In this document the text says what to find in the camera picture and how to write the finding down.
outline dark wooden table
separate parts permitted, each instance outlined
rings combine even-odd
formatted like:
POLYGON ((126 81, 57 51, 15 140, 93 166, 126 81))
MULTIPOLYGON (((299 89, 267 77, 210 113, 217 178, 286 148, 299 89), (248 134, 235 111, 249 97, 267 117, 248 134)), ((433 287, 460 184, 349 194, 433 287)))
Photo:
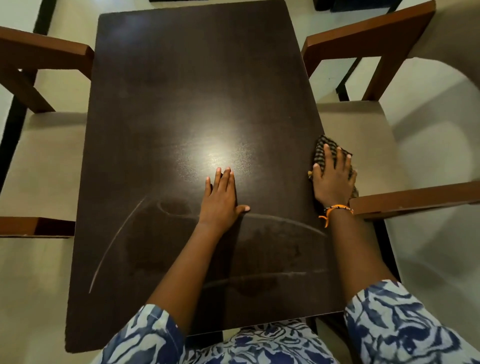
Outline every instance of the dark wooden table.
POLYGON ((145 302, 218 166, 252 210, 218 245, 192 334, 342 310, 307 179, 322 132, 282 0, 100 16, 66 350, 101 348, 145 302))

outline person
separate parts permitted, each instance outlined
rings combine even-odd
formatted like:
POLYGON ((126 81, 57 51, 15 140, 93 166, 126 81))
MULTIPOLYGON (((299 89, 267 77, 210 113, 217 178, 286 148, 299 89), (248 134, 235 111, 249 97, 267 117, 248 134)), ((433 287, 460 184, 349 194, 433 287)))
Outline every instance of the person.
MULTIPOLYGON (((347 205, 356 173, 348 178, 351 156, 327 144, 325 168, 313 166, 315 198, 323 206, 347 205)), ((94 363, 337 363, 326 345, 299 320, 244 328, 229 340, 202 350, 185 350, 210 259, 220 237, 240 214, 235 176, 217 168, 213 186, 205 181, 200 218, 171 268, 138 313, 93 360, 94 363)), ((364 363, 480 363, 480 353, 455 331, 442 326, 398 282, 375 248, 363 238, 350 211, 329 213, 345 322, 364 363)))

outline white floor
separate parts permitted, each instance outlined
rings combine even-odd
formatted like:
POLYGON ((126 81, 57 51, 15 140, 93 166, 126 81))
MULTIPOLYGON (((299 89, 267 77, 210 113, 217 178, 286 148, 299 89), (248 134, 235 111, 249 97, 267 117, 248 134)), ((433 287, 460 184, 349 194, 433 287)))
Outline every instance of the white floor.
MULTIPOLYGON (((94 48, 101 13, 217 2, 226 1, 58 0, 49 35, 94 48)), ((300 48, 307 35, 385 12, 316 12, 312 0, 287 0, 287 5, 300 48)), ((351 62, 322 62, 311 79, 317 100, 337 86, 351 62)), ((77 71, 40 71, 36 87, 58 111, 87 111, 90 82, 77 71)), ((64 350, 72 246, 72 239, 0 240, 0 362, 87 363, 94 357, 95 352, 67 354, 64 350)), ((348 363, 343 343, 322 325, 319 331, 336 357, 348 363)))

